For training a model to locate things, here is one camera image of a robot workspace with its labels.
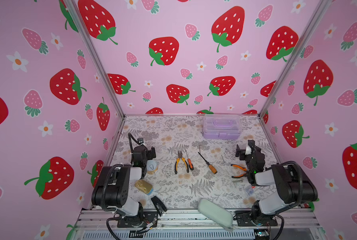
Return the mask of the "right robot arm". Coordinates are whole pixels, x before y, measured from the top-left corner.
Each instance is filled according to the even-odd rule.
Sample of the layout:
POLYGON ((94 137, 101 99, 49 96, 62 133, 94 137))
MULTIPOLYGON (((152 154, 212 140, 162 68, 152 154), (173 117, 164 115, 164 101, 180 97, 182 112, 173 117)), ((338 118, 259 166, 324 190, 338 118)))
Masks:
POLYGON ((249 140, 245 150, 236 147, 235 156, 245 161, 244 177, 253 187, 275 186, 276 192, 256 201, 250 211, 237 211, 233 219, 241 226, 276 226, 276 216, 301 204, 314 202, 317 189, 300 165, 294 161, 265 168, 261 148, 249 140))

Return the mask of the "large orange handled screwdriver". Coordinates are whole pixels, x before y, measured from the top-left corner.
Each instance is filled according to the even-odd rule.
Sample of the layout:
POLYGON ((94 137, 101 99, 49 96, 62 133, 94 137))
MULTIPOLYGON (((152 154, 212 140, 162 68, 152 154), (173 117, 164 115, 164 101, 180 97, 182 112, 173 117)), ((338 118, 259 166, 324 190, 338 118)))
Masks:
POLYGON ((202 154, 200 153, 200 152, 198 152, 198 154, 201 156, 201 158, 205 161, 205 163, 207 164, 207 166, 209 167, 209 169, 211 170, 211 172, 213 173, 213 174, 217 174, 217 170, 216 170, 216 168, 209 162, 209 161, 207 161, 203 156, 202 156, 202 154))

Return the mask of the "purple plastic tool box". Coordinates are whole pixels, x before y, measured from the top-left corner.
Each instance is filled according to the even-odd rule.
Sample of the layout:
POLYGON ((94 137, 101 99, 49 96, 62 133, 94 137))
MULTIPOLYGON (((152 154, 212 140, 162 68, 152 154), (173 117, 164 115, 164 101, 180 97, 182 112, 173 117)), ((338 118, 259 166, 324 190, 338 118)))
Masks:
POLYGON ((242 133, 240 117, 235 115, 205 115, 202 125, 207 140, 237 140, 242 133))

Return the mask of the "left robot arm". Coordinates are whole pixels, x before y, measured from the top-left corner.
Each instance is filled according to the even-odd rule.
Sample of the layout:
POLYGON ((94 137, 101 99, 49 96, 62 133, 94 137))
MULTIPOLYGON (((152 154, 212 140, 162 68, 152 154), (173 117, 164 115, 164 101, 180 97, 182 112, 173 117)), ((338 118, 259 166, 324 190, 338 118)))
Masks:
POLYGON ((143 217, 143 208, 128 196, 131 183, 141 192, 149 195, 153 191, 144 180, 147 167, 156 158, 155 148, 140 145, 131 150, 131 164, 117 164, 103 167, 91 195, 91 203, 106 212, 116 212, 124 217, 143 217))

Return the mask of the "small orange black screwdriver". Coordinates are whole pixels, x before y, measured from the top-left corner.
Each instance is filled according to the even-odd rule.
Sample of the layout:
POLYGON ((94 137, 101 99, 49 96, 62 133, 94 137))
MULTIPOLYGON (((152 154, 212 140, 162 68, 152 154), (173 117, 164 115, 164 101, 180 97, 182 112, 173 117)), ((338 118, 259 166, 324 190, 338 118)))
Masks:
POLYGON ((186 156, 187 156, 187 161, 188 161, 189 169, 190 169, 191 171, 193 171, 193 170, 194 170, 194 166, 193 166, 193 164, 192 164, 192 161, 191 161, 191 159, 189 158, 189 156, 188 156, 188 154, 187 154, 187 151, 185 151, 185 153, 186 153, 186 156))

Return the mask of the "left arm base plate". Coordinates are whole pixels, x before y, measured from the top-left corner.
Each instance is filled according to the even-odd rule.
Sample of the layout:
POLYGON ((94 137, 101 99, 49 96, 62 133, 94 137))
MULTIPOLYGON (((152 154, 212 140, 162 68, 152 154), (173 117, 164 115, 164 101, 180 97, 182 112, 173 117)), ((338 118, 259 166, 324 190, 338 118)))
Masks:
POLYGON ((117 228, 144 228, 149 224, 152 224, 151 227, 154 228, 157 226, 158 217, 157 212, 151 211, 143 212, 134 217, 124 217, 117 222, 117 228))

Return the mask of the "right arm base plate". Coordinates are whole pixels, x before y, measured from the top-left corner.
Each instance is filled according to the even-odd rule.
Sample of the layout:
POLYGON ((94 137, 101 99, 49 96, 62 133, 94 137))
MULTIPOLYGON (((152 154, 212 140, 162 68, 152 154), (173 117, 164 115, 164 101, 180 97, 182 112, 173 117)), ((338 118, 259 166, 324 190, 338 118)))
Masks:
POLYGON ((278 226, 275 216, 260 215, 255 217, 251 211, 236 211, 233 220, 239 227, 276 227, 278 226))

